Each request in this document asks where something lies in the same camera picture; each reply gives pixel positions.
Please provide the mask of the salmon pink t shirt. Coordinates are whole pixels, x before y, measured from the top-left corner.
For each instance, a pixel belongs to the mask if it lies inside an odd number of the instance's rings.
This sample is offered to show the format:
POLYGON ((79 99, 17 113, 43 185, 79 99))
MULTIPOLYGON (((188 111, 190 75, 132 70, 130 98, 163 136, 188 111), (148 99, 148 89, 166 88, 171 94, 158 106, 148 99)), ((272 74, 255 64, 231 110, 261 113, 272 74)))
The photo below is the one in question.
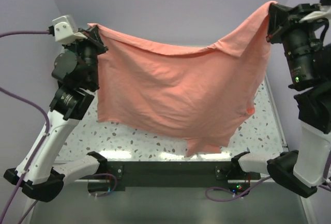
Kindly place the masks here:
POLYGON ((98 25, 98 121, 187 141, 187 155, 216 153, 255 113, 270 44, 267 2, 205 47, 158 43, 98 25))

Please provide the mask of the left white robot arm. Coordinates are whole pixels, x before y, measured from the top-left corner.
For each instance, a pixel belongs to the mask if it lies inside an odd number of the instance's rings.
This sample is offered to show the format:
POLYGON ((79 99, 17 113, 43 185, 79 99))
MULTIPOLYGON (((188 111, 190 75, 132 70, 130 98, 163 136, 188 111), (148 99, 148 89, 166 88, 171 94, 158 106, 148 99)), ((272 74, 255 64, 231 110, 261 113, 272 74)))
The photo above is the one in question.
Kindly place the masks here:
POLYGON ((107 52, 99 36, 98 26, 79 29, 73 40, 63 44, 65 49, 54 62, 52 77, 58 89, 50 103, 36 142, 24 160, 7 169, 4 178, 29 198, 50 202, 62 188, 85 176, 103 178, 107 159, 89 152, 82 159, 55 167, 53 164, 71 132, 83 119, 99 89, 98 56, 107 52))

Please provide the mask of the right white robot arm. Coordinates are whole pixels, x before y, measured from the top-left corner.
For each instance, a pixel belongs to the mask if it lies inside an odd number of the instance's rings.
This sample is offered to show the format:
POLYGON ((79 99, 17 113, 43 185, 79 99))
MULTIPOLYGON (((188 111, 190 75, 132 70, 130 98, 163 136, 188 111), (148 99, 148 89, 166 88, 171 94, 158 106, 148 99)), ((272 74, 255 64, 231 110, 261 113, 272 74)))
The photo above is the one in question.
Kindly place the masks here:
POLYGON ((329 184, 330 167, 330 45, 324 43, 330 3, 288 7, 271 4, 266 40, 283 45, 297 91, 303 140, 299 150, 278 155, 243 152, 232 158, 230 172, 241 179, 248 173, 269 175, 277 184, 308 198, 329 184))

